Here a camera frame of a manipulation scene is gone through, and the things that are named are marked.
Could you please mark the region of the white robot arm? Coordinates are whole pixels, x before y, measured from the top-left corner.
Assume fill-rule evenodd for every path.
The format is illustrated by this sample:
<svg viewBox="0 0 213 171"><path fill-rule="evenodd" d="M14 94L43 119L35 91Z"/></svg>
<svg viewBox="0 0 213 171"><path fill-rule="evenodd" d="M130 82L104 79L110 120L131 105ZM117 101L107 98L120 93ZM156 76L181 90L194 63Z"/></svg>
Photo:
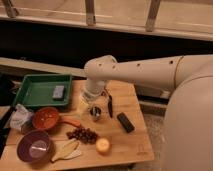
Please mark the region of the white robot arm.
<svg viewBox="0 0 213 171"><path fill-rule="evenodd" d="M110 80L167 91L161 171L213 171L213 54L129 62L105 55L84 72L82 95L90 101Z"/></svg>

